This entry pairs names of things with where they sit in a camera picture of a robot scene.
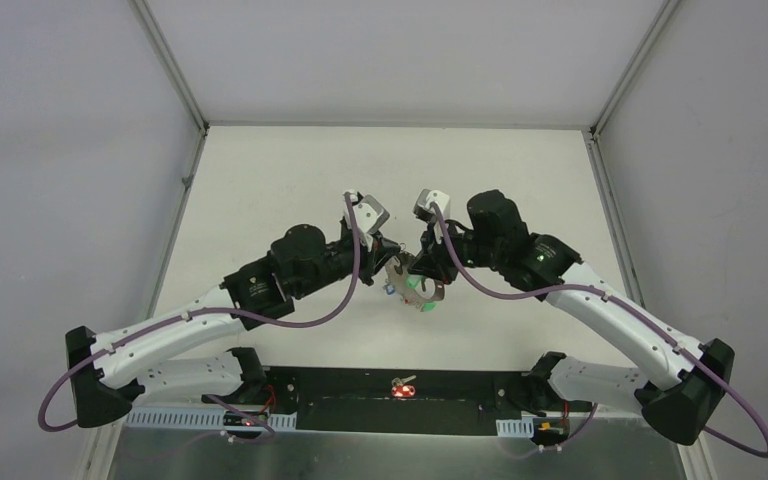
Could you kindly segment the green tag key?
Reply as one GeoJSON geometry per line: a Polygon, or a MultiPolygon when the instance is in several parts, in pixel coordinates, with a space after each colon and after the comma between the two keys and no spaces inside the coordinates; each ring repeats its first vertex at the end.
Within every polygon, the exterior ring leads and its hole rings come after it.
{"type": "Polygon", "coordinates": [[[424,280],[420,276],[411,276],[407,279],[407,285],[412,289],[424,289],[424,280]]]}

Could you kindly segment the metal keyring plate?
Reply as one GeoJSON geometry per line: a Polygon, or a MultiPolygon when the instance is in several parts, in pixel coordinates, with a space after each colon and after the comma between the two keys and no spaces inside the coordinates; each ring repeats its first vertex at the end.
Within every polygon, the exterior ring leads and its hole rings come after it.
{"type": "Polygon", "coordinates": [[[420,312],[429,312],[445,298],[445,285],[428,277],[411,274],[409,267],[415,256],[402,251],[385,265],[386,279],[383,290],[388,296],[397,296],[403,305],[420,312]]]}

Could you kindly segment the red tag key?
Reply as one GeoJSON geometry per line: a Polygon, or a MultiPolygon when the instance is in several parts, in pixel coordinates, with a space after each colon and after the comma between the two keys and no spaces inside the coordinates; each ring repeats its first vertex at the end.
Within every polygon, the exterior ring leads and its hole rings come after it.
{"type": "Polygon", "coordinates": [[[416,395],[416,387],[412,384],[415,379],[415,375],[393,378],[391,380],[391,396],[394,398],[413,398],[416,395]]]}

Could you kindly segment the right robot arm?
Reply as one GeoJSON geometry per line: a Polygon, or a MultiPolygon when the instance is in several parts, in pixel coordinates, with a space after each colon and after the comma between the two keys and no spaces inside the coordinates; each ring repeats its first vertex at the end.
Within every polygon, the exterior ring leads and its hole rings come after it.
{"type": "Polygon", "coordinates": [[[593,364],[559,352],[544,354],[528,375],[529,400],[543,410],[564,400],[639,414],[668,440],[692,445],[725,395],[735,352],[724,341],[703,342],[614,291],[581,255],[558,238],[529,231],[517,205],[498,190],[467,204],[471,226],[449,216],[447,194],[423,190],[414,215],[425,222],[410,267],[451,284],[465,268],[486,268],[514,288],[577,319],[633,363],[593,364]]]}

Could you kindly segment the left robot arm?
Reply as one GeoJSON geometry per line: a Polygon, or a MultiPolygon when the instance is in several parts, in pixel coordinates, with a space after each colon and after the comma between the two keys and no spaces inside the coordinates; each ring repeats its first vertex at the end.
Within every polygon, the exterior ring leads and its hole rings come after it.
{"type": "Polygon", "coordinates": [[[341,313],[359,284],[401,251],[380,232],[340,223],[327,241],[309,224],[290,228],[267,253],[225,276],[190,303],[115,331],[86,326],[65,335],[75,406],[74,425],[94,428],[145,403],[187,396],[257,402],[265,378],[257,355],[233,348],[207,359],[180,354],[268,324],[290,329],[319,326],[341,313]]]}

